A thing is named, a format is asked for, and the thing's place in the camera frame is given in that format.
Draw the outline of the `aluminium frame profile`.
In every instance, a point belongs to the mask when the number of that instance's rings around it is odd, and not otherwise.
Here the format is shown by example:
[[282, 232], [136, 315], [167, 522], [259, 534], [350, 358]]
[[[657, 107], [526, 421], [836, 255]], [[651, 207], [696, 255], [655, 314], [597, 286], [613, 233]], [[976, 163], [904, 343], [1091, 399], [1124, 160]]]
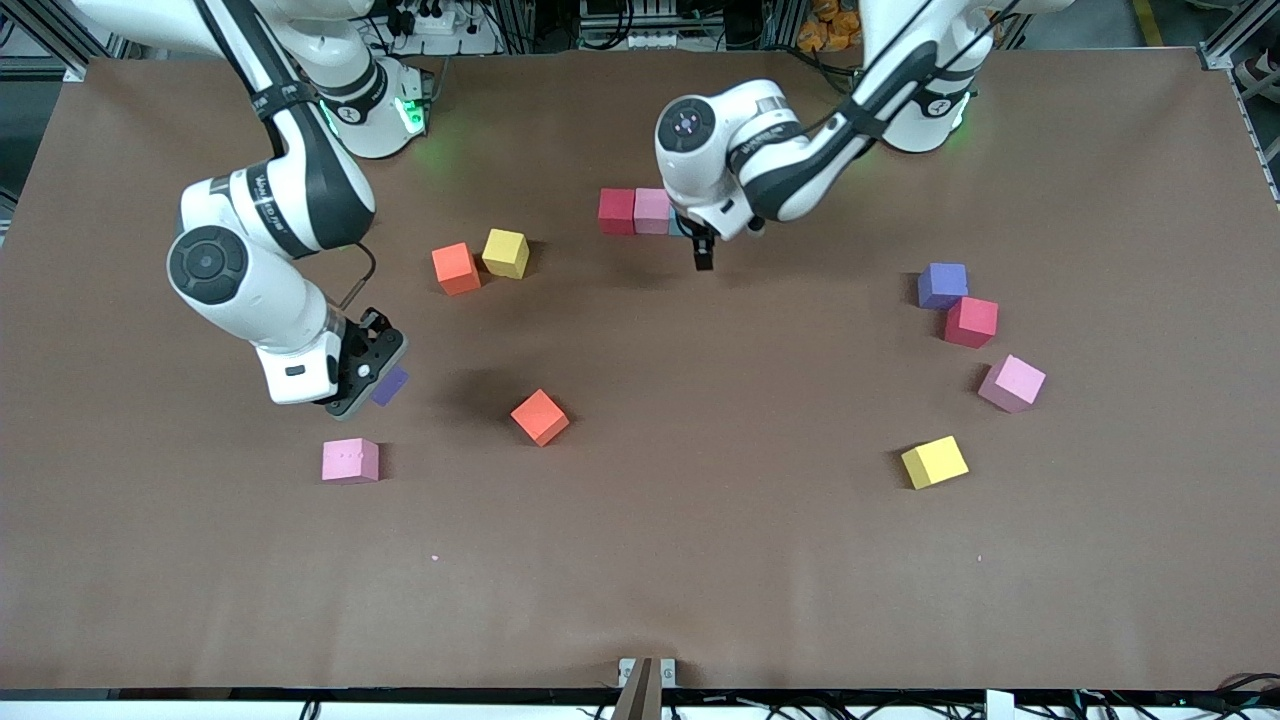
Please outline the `aluminium frame profile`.
[[73, 0], [0, 0], [0, 79], [79, 82], [111, 54], [110, 33]]
[[1248, 108], [1248, 102], [1254, 97], [1261, 97], [1265, 90], [1280, 90], [1280, 68], [1268, 72], [1263, 78], [1247, 87], [1242, 85], [1243, 76], [1235, 76], [1235, 68], [1243, 67], [1244, 63], [1233, 61], [1234, 54], [1277, 14], [1280, 14], [1280, 0], [1239, 0], [1233, 5], [1230, 17], [1207, 40], [1196, 45], [1196, 55], [1204, 70], [1226, 72], [1229, 79], [1235, 85], [1233, 94], [1236, 105], [1245, 120], [1252, 147], [1262, 168], [1268, 191], [1280, 209], [1280, 173], [1272, 169], [1272, 164], [1280, 168], [1280, 129], [1276, 129], [1275, 137], [1268, 143], [1263, 143], [1256, 132]]

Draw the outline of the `yellow foam cube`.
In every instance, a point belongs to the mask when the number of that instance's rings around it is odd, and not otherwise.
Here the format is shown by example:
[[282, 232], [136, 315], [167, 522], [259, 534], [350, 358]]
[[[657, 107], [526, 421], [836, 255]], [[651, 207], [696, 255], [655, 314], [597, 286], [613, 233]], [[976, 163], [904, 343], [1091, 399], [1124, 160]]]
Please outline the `yellow foam cube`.
[[529, 241], [524, 233], [493, 228], [486, 237], [481, 259], [490, 274], [522, 279], [530, 259]]
[[911, 447], [901, 454], [901, 461], [914, 489], [937, 486], [970, 471], [954, 436]]

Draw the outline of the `pink foam cube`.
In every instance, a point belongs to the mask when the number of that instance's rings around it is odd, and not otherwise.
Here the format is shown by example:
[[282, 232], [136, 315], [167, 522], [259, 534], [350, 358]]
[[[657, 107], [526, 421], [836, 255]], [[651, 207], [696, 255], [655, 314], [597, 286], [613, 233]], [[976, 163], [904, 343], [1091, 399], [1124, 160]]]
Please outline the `pink foam cube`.
[[1034, 406], [1046, 377], [1010, 354], [989, 368], [977, 393], [1006, 413], [1024, 413]]
[[636, 234], [669, 234], [671, 213], [671, 201], [664, 190], [635, 190], [632, 219]]
[[366, 438], [333, 439], [323, 445], [321, 482], [334, 486], [381, 479], [379, 443]]

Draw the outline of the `red foam cube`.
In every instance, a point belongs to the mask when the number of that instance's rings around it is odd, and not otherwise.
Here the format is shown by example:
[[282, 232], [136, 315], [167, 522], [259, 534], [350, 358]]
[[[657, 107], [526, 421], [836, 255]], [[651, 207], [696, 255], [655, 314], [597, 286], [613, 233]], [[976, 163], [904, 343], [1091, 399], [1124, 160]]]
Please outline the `red foam cube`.
[[969, 348], [987, 346], [998, 333], [1000, 305], [995, 301], [961, 297], [947, 311], [943, 340]]
[[636, 234], [635, 200], [635, 188], [600, 188], [596, 208], [600, 232], [617, 236]]

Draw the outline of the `white power strip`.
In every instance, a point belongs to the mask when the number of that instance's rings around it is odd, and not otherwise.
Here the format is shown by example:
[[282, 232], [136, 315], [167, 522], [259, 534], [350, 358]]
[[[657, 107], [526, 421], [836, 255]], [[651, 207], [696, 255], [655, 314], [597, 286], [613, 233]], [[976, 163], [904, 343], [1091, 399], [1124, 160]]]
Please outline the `white power strip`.
[[393, 38], [415, 35], [474, 35], [477, 29], [468, 6], [461, 0], [380, 0], [387, 29]]

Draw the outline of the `grey electronics box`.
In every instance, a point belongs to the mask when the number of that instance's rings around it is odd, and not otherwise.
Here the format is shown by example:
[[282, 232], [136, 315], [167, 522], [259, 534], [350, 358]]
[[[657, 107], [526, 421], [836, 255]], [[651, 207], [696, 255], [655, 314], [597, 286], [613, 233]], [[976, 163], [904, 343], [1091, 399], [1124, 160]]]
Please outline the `grey electronics box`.
[[675, 40], [686, 24], [678, 0], [576, 0], [573, 33], [588, 50], [631, 49]]

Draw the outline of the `brown paper table cover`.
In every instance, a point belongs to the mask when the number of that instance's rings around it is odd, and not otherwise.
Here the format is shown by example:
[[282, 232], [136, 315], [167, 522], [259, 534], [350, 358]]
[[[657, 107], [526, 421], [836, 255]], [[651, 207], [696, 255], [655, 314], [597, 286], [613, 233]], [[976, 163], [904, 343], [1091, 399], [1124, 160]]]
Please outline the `brown paper table cover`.
[[[270, 401], [166, 282], [189, 183], [268, 155], [220, 61], [61, 88], [0, 247], [0, 688], [1212, 689], [1280, 673], [1280, 210], [1190, 50], [993, 55], [960, 131], [876, 149], [809, 217], [603, 234], [682, 94], [832, 88], [773, 54], [456, 61], [371, 161], [357, 309], [410, 340], [348, 421]], [[524, 233], [522, 279], [489, 231]], [[483, 287], [448, 296], [431, 251]], [[916, 305], [963, 263], [982, 348]], [[1034, 406], [977, 391], [1015, 355]], [[511, 419], [544, 389], [570, 427]], [[914, 489], [901, 454], [970, 468]], [[321, 482], [323, 445], [381, 479]]]

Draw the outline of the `orange foam cube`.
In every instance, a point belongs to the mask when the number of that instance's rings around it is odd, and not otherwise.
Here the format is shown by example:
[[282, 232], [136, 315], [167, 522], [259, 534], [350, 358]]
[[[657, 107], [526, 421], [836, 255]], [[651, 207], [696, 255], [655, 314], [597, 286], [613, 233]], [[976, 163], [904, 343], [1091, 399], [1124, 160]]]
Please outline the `orange foam cube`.
[[483, 287], [475, 258], [466, 243], [458, 242], [431, 251], [436, 282], [448, 296]]
[[544, 389], [534, 391], [509, 416], [539, 447], [548, 446], [570, 427], [568, 414]]

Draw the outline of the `orange mesh bag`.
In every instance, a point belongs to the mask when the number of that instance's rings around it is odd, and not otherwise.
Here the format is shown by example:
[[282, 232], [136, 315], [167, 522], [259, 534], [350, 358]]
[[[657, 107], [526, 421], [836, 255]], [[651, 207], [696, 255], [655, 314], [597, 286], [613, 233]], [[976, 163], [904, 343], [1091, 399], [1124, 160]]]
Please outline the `orange mesh bag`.
[[837, 53], [861, 44], [859, 0], [808, 0], [795, 46], [803, 53]]

